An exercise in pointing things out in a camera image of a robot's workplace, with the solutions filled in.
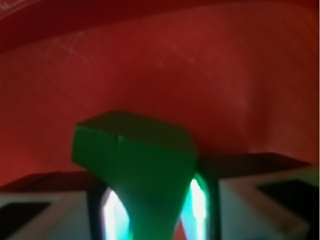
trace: plastic toy part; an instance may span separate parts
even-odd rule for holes
[[[105,240],[130,240],[130,218],[117,194],[110,188],[103,206]],[[209,194],[199,174],[192,179],[180,219],[187,240],[206,240],[209,236]]]
[[[72,160],[116,192],[133,239],[173,238],[198,160],[184,128],[111,111],[76,126]]]

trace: green plastic piece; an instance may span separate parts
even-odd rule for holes
[[[75,127],[72,161],[107,183],[134,240],[170,240],[195,174],[197,149],[180,126],[110,111]]]

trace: red background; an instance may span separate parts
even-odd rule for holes
[[[319,2],[15,2],[0,0],[0,185],[79,169],[75,124],[111,109],[185,126],[201,155],[318,164]]]

